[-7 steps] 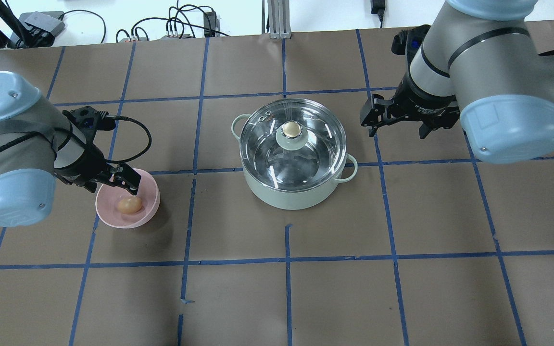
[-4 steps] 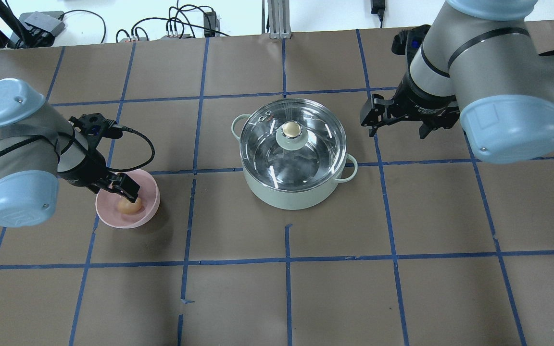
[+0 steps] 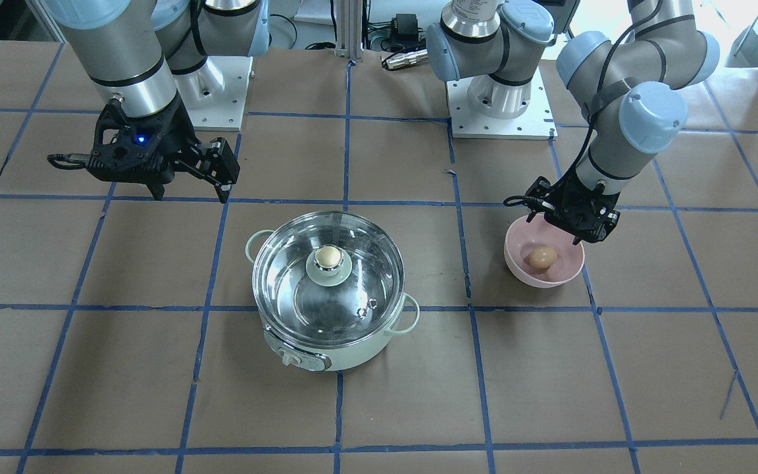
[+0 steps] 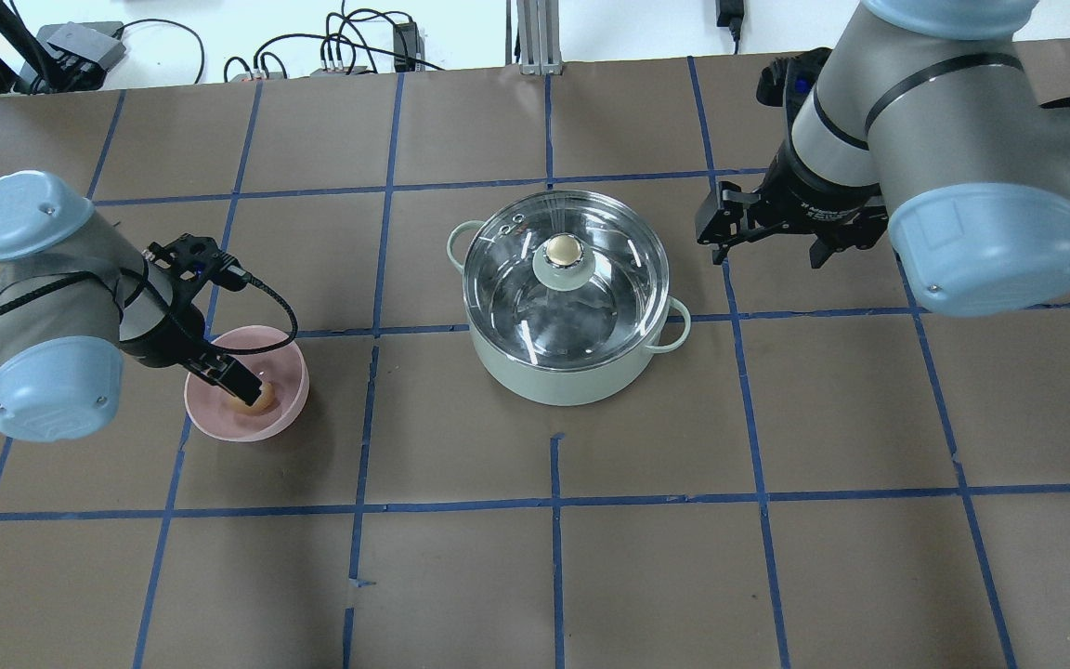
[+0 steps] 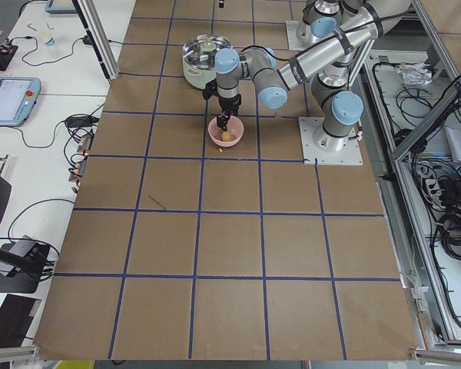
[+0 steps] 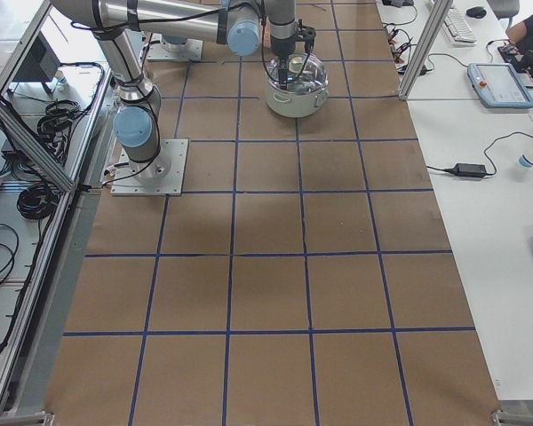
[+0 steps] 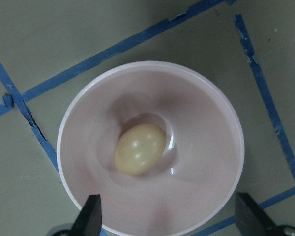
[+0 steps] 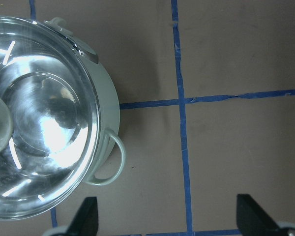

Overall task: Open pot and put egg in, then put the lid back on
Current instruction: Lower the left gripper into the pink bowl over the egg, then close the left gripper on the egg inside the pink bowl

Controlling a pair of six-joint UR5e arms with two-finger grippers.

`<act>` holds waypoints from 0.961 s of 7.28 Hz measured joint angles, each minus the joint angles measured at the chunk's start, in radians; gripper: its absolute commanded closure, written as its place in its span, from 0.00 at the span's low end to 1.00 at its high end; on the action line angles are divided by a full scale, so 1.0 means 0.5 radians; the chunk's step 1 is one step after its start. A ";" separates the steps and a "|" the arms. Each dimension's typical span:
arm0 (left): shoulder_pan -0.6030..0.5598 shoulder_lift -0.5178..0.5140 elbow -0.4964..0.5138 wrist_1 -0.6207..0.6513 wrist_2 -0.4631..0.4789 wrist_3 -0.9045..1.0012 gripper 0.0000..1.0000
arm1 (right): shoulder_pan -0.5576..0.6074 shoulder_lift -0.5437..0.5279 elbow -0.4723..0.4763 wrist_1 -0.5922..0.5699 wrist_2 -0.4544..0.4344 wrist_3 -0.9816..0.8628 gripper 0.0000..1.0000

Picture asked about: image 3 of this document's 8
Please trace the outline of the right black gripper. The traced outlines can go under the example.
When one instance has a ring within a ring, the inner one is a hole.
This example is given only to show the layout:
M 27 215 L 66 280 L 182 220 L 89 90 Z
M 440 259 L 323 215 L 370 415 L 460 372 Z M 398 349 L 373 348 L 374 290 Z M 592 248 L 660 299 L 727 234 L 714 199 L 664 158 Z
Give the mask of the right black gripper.
M 108 100 L 90 152 L 49 154 L 48 162 L 58 170 L 87 170 L 102 181 L 146 185 L 155 201 L 163 200 L 163 185 L 177 172 L 188 173 L 211 184 L 219 202 L 228 202 L 240 177 L 240 163 L 228 140 L 201 143 L 181 99 L 144 117 L 129 116 L 123 105 L 121 99 Z

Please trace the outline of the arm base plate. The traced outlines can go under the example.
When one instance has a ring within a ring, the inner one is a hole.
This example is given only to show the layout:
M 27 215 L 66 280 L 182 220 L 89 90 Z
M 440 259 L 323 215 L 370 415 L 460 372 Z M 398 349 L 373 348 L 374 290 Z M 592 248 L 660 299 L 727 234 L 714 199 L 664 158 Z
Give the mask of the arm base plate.
M 548 139 L 557 137 L 542 74 L 508 86 L 487 75 L 446 83 L 452 136 L 465 139 Z
M 240 132 L 252 77 L 253 58 L 219 56 L 174 80 L 195 129 Z

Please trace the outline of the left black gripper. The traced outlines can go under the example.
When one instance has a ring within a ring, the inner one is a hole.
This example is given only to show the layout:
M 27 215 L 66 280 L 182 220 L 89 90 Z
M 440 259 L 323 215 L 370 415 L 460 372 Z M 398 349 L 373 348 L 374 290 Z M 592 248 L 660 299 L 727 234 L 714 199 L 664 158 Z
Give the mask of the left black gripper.
M 572 244 L 598 243 L 619 224 L 620 212 L 615 209 L 619 193 L 607 193 L 608 181 L 596 180 L 586 187 L 578 175 L 568 173 L 551 184 L 539 176 L 523 195 L 503 200 L 506 207 L 525 206 L 530 223 L 541 213 L 545 221 L 574 237 Z

